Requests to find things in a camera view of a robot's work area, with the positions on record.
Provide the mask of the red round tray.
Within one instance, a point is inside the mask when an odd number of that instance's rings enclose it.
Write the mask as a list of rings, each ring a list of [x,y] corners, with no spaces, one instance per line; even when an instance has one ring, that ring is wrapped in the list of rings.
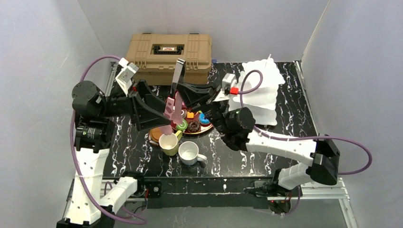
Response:
[[[187,112],[193,112],[193,113],[195,114],[195,115],[194,115],[194,119],[187,119],[187,118],[186,118]],[[190,121],[199,121],[199,120],[198,120],[198,119],[199,119],[199,113],[202,113],[202,111],[194,112],[194,111],[192,111],[192,110],[189,110],[189,109],[186,108],[184,102],[182,102],[182,109],[181,109],[182,121],[183,121],[183,120],[186,120],[188,123],[189,123]],[[177,131],[177,130],[176,130],[176,124],[174,124],[173,121],[171,121],[171,128],[172,128],[172,130],[173,130],[173,133],[174,133],[175,131]],[[204,133],[204,132],[210,130],[211,128],[213,128],[213,125],[210,123],[209,125],[201,125],[201,130],[200,130],[198,133],[190,133],[190,132],[187,131],[187,129],[186,129],[185,131],[182,131],[182,133],[183,133],[183,134],[201,134],[201,133]]]

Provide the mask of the tan plastic toolbox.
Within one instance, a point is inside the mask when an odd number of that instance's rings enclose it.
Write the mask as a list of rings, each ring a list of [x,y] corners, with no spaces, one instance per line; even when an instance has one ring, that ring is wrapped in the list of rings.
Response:
[[[177,59],[185,60],[187,83],[207,84],[212,67],[212,38],[207,34],[133,34],[126,59],[138,68],[135,79],[145,79],[150,86],[172,83]]]

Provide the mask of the white tiered cake stand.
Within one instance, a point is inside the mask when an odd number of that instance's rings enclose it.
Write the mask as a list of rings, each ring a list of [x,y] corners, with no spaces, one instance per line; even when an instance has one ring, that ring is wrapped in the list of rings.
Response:
[[[259,125],[277,125],[276,103],[279,86],[285,83],[285,79],[280,73],[274,59],[249,61],[242,63],[243,70],[240,72],[237,88],[241,87],[247,73],[252,70],[258,70],[263,75],[262,84],[252,93],[242,96],[243,104],[249,108]]]

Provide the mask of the pink handled metal tongs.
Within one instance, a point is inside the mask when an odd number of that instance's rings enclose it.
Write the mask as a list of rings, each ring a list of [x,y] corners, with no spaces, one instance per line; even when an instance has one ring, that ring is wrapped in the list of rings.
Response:
[[[177,92],[177,86],[180,82],[183,82],[184,80],[185,63],[186,61],[180,58],[178,58],[176,61],[171,85],[171,91],[166,100],[165,110],[163,114],[170,121],[168,125],[159,128],[162,134],[164,135],[170,135],[173,133],[173,130],[171,128],[171,121],[173,121],[174,124],[182,123],[182,116],[181,116],[182,98],[180,94]]]

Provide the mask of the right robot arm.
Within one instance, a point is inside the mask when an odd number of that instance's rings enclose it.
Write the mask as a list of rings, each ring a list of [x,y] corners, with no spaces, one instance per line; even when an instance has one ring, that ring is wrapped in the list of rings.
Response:
[[[298,161],[275,172],[267,193],[289,192],[308,182],[333,186],[338,180],[340,152],[328,136],[297,138],[255,128],[252,111],[241,107],[229,111],[228,100],[236,83],[198,85],[180,82],[177,91],[188,110],[202,111],[221,135],[221,140],[234,151],[266,152]]]

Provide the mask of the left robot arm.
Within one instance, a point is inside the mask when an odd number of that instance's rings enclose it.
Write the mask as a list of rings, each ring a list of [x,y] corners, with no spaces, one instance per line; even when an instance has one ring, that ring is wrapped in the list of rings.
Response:
[[[71,204],[57,227],[111,228],[128,198],[147,195],[144,176],[135,171],[125,171],[105,196],[100,195],[115,129],[112,118],[128,115],[138,131],[167,125],[170,120],[163,115],[163,100],[143,79],[125,93],[111,96],[93,82],[81,81],[74,86],[72,99],[70,146],[76,175]]]

